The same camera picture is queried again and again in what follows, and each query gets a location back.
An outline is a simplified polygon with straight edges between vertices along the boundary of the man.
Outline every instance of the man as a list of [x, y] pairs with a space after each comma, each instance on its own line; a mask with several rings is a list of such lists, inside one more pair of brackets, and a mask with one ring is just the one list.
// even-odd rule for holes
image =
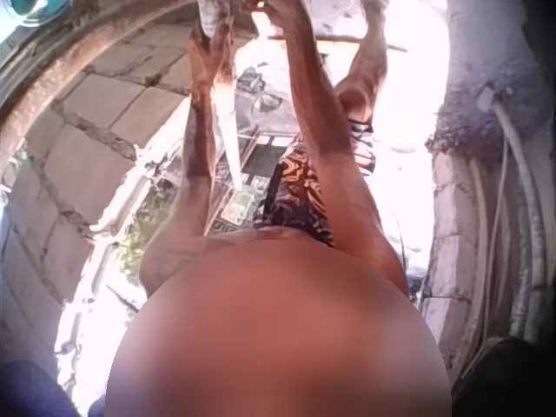
[[212, 42], [197, 28], [183, 184], [144, 256], [149, 300], [118, 349], [106, 415], [449, 415], [440, 351], [355, 159], [373, 164], [365, 140], [386, 75], [384, 6], [366, 2], [369, 31], [336, 91], [303, 1], [267, 0], [265, 11], [284, 29], [302, 140], [277, 169], [260, 228], [203, 237], [210, 91], [230, 41], [226, 25]]
[[361, 174], [370, 175], [374, 168], [370, 125], [387, 74], [382, 1], [364, 2], [368, 33], [336, 91], [321, 67], [303, 1], [266, 2], [271, 21], [284, 29], [301, 136], [271, 181], [257, 219], [260, 227], [219, 237], [203, 234], [216, 163], [211, 89], [229, 59], [229, 26], [221, 25], [212, 43], [195, 28], [189, 40], [193, 87], [183, 181], [171, 218], [142, 261], [140, 277], [148, 295], [207, 251], [234, 242], [311, 238], [364, 261], [408, 295], [404, 271]]

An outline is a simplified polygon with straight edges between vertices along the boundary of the leg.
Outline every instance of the leg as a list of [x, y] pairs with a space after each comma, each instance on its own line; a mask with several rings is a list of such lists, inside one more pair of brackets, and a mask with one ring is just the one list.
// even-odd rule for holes
[[361, 0], [367, 18], [367, 34], [355, 55], [349, 74], [336, 87], [347, 116], [371, 124], [374, 106], [387, 75], [387, 44], [384, 37], [386, 0]]

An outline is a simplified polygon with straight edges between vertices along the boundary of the raised arm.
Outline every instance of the raised arm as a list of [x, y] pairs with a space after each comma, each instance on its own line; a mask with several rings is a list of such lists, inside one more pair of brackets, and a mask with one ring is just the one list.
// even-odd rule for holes
[[216, 166], [211, 90], [222, 64], [229, 60], [229, 30], [229, 24], [223, 23], [210, 41], [197, 24], [189, 39], [193, 86], [183, 139], [182, 185], [169, 219], [142, 259], [139, 278], [148, 296], [196, 256], [198, 238], [207, 226]]
[[335, 247], [362, 259], [408, 295], [400, 260], [355, 162], [346, 110], [321, 67], [303, 1], [267, 0], [265, 11], [284, 30], [295, 113], [319, 176]]

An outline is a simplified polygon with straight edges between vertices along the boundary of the wire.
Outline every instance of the wire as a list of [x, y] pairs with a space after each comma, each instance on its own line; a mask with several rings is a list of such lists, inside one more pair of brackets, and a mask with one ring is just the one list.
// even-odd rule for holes
[[486, 267], [485, 279], [485, 322], [483, 325], [483, 341], [488, 337], [488, 322], [490, 320], [490, 292], [491, 280], [494, 270], [494, 251], [496, 250], [496, 237], [500, 225], [500, 211], [502, 207], [502, 197], [504, 196], [504, 187], [506, 186], [507, 165], [508, 165], [509, 142], [504, 137], [504, 155], [502, 156], [502, 170], [500, 173], [500, 183], [498, 186], [498, 201], [496, 202], [496, 214], [494, 215], [493, 234], [491, 236], [490, 248], [488, 249], [488, 264]]

